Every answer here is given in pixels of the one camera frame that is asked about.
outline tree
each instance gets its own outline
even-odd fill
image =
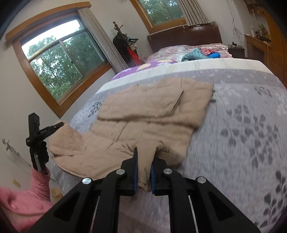
[[[55,40],[56,38],[51,36],[30,46],[28,57]],[[103,62],[87,32],[73,36],[63,43],[69,57],[83,76]],[[31,67],[56,100],[82,78],[60,44],[41,53],[31,62]]]
[[[140,0],[153,24],[183,17],[177,0]]]

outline curtain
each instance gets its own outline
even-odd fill
[[[208,21],[202,12],[197,0],[177,0],[188,26],[207,24]]]
[[[119,73],[127,69],[128,66],[126,62],[121,57],[118,50],[111,42],[108,35],[105,33],[104,29],[102,28],[96,17],[93,15],[91,10],[86,7],[79,9],[78,12],[87,29],[105,54],[106,58],[108,59],[114,70]]]

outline metal screw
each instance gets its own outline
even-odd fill
[[[118,170],[116,170],[116,173],[118,174],[118,175],[123,175],[124,173],[125,173],[125,170],[123,170],[123,169],[118,169]]]
[[[82,182],[83,182],[83,184],[85,184],[85,185],[88,185],[89,183],[91,183],[92,182],[92,180],[91,180],[91,178],[84,178],[83,180],[82,180]]]
[[[163,173],[169,175],[172,173],[172,170],[170,168],[166,168],[163,170]]]
[[[204,177],[198,177],[197,179],[198,183],[204,184],[206,182],[206,179]]]

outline black nightstand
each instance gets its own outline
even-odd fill
[[[245,58],[244,48],[242,46],[228,45],[228,52],[233,58]]]

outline red cloth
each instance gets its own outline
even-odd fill
[[[201,52],[204,54],[204,55],[206,55],[206,56],[208,56],[208,55],[210,55],[210,54],[212,54],[212,53],[217,53],[217,51],[215,51],[215,50],[213,50],[213,49],[210,49],[210,48],[205,48],[205,47],[203,47],[203,48],[199,48],[200,50],[201,50]]]
[[[11,191],[0,187],[0,207],[18,232],[26,232],[53,204],[50,200],[50,172],[32,169],[31,189]]]
[[[135,61],[135,63],[136,63],[137,65],[141,65],[141,60],[140,60],[139,57],[135,54],[135,52],[131,50],[130,47],[127,47],[127,51],[129,52],[130,56],[133,58],[133,60]]]

